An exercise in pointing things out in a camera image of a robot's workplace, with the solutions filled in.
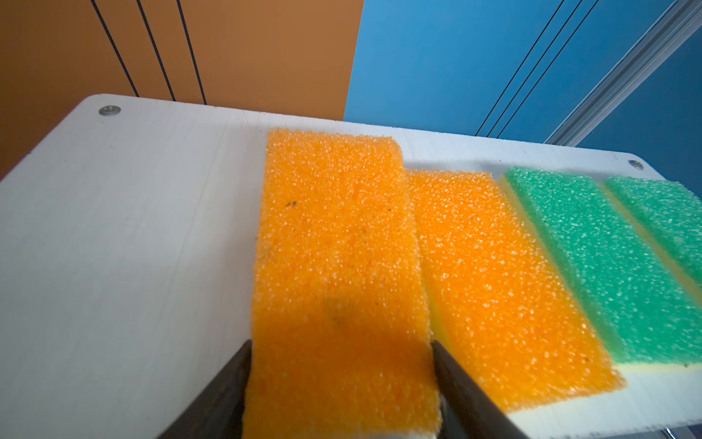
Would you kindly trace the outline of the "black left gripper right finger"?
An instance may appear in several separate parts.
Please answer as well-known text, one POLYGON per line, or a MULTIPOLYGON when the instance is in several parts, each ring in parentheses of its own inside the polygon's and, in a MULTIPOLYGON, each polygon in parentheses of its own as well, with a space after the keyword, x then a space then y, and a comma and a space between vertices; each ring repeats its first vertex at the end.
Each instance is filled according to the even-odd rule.
POLYGON ((431 342, 440 392, 471 438, 527 438, 438 341, 431 342))

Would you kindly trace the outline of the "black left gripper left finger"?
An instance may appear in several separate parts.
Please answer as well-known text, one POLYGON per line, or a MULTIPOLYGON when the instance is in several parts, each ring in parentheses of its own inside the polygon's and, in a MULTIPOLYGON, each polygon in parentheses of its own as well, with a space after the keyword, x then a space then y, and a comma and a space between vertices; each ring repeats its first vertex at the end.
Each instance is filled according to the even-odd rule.
POLYGON ((248 339, 158 438, 241 438, 250 367, 252 341, 248 339))

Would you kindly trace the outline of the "orange sponge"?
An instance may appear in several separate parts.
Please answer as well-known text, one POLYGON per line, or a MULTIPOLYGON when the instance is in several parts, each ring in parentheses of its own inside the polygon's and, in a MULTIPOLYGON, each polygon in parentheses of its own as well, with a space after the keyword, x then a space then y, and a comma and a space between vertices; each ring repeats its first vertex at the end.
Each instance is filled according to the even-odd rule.
POLYGON ((244 437, 438 435, 408 186, 389 137, 270 132, 244 437))
POLYGON ((625 387, 491 175, 411 170, 408 178, 435 337, 501 410, 625 387))

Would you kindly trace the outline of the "light green sponge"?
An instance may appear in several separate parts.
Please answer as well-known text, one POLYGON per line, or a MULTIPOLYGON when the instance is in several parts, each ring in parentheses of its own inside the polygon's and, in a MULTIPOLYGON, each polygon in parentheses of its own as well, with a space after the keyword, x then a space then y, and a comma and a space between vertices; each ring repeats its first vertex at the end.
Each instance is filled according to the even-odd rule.
POLYGON ((698 367, 701 306, 592 177, 503 175, 615 363, 698 367))
POLYGON ((668 180, 609 177, 603 188, 676 280, 701 300, 701 199, 668 180))

